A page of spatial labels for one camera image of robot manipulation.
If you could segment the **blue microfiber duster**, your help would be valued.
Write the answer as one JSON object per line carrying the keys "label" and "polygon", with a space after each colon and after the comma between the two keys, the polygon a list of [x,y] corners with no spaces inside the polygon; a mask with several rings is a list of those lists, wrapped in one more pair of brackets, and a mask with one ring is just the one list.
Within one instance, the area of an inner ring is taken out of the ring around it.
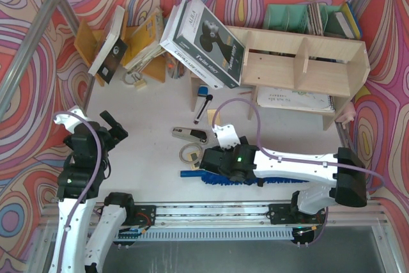
{"label": "blue microfiber duster", "polygon": [[202,182],[209,185],[257,185],[258,187],[263,187],[268,183],[305,183],[305,180],[296,180],[291,178],[280,178],[280,177],[271,177],[271,178],[254,178],[247,179],[244,182],[234,182],[227,179],[224,176],[213,174],[205,170],[185,170],[180,171],[181,178],[193,178],[198,177]]}

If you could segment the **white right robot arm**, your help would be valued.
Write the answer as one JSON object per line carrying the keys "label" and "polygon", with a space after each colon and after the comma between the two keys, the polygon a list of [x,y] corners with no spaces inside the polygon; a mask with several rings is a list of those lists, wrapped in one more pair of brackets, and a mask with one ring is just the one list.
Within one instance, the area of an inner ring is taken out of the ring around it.
{"label": "white right robot arm", "polygon": [[204,151],[200,167],[232,182],[287,178],[310,182],[308,189],[295,191],[291,210],[314,215],[333,205],[362,208],[367,205],[364,167],[349,148],[337,153],[303,155],[282,153],[255,145],[239,144],[225,150],[219,146]]}

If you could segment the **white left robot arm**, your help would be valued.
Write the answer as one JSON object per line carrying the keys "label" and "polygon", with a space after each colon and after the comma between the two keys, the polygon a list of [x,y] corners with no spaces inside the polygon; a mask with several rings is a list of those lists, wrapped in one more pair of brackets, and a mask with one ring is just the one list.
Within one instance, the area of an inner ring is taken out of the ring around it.
{"label": "white left robot arm", "polygon": [[100,116],[108,129],[79,107],[54,115],[55,124],[69,133],[63,142],[70,153],[58,176],[58,232],[49,272],[101,272],[120,226],[135,214],[131,194],[112,192],[104,200],[94,232],[88,233],[100,185],[112,171],[109,152],[128,137],[108,111]]}

